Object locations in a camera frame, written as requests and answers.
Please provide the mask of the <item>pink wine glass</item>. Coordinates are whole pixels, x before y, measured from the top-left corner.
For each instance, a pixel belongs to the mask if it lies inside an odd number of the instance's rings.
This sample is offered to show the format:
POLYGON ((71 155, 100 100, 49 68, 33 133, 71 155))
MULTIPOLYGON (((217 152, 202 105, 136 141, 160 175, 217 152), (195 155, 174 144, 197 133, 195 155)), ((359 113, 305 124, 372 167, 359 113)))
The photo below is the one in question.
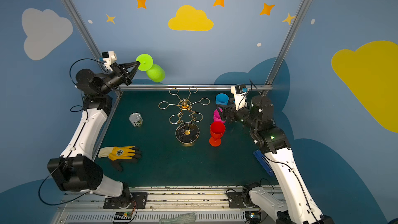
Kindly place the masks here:
POLYGON ((216 109, 216 110, 214 110, 214 113, 213 113, 213 120, 214 120, 214 122, 222 122, 222 123, 225 123, 225 121, 223 121, 223 120, 221 119, 220 113, 222 113, 222 109, 216 109))

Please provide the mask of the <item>blue wine glass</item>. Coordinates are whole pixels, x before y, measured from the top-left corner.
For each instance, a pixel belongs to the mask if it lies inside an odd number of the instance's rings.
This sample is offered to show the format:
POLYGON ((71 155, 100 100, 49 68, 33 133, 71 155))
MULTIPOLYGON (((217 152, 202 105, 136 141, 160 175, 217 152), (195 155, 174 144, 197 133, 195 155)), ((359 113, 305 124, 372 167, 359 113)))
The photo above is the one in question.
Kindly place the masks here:
POLYGON ((216 104, 217 105, 228 105, 229 96, 224 93, 219 93, 216 95, 216 104))

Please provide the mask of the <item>red wine glass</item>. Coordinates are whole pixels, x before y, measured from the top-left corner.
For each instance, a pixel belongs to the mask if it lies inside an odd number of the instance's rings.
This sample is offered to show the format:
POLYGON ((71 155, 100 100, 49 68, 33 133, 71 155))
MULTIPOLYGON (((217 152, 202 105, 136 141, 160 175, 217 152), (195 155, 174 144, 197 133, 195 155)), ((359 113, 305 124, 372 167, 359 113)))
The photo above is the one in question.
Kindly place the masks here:
POLYGON ((210 135, 209 143, 213 147, 218 147, 221 145, 221 138, 226 131, 224 123, 216 121, 210 125, 210 135))

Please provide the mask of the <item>green wine glass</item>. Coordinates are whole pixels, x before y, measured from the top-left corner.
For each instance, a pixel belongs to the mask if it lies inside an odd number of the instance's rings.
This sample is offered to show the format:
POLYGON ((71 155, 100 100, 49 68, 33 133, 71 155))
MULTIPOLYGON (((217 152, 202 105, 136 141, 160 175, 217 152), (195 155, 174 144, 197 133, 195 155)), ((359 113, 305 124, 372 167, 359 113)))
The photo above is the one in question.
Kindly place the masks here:
POLYGON ((164 69, 154 63, 152 56, 141 54, 136 58, 136 61, 140 63, 138 69, 142 72, 146 72, 147 76, 153 82, 160 83, 165 79, 164 69))

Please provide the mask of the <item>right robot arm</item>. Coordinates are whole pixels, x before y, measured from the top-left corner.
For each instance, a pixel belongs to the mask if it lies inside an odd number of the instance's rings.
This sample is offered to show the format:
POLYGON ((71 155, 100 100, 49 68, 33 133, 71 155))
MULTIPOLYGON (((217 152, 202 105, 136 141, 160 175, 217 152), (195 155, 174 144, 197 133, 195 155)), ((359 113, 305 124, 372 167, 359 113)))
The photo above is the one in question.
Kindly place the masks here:
POLYGON ((249 107, 238 100, 229 106, 217 105, 223 121, 238 121, 250 129, 250 136, 273 170, 285 202, 269 194, 258 183, 246 185, 249 202, 265 211, 277 224, 332 224, 306 188, 296 166, 285 132, 274 122, 274 106, 266 96, 254 96, 249 107))

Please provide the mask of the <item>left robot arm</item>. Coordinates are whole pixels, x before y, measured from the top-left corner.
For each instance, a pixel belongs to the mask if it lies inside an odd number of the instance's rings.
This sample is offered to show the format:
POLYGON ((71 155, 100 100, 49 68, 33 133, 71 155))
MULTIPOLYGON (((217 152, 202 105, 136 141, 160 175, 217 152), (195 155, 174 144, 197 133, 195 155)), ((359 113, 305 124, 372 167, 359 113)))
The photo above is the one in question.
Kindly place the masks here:
POLYGON ((84 192, 114 200, 115 208, 131 208, 132 197, 127 184, 104 175, 92 158, 94 145, 112 108, 108 95, 120 85, 129 85, 140 62, 109 66, 110 74, 96 74, 82 69, 76 74, 76 87, 84 97, 80 123, 59 158, 50 159, 47 169, 61 191, 84 192))

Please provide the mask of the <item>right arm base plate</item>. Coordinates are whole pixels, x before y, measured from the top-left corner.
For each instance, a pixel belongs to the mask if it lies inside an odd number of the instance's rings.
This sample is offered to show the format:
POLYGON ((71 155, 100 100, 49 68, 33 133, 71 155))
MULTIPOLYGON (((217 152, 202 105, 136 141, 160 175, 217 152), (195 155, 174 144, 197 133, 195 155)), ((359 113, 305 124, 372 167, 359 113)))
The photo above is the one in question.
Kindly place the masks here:
POLYGON ((228 204, 229 208, 258 208, 260 209, 260 206, 255 205, 254 203, 251 202, 249 199, 248 195, 243 193, 243 192, 236 192, 236 191, 227 191, 226 196, 228 198, 228 204))

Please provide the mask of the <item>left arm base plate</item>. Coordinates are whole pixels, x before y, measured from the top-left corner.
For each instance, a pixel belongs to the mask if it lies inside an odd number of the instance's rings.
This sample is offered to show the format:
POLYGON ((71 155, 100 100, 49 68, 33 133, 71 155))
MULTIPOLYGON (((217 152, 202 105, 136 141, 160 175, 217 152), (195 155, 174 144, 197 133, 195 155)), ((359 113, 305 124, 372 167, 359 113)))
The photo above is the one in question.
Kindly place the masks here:
POLYGON ((117 198, 105 198, 103 209, 144 209, 147 198, 147 192, 131 192, 117 198))

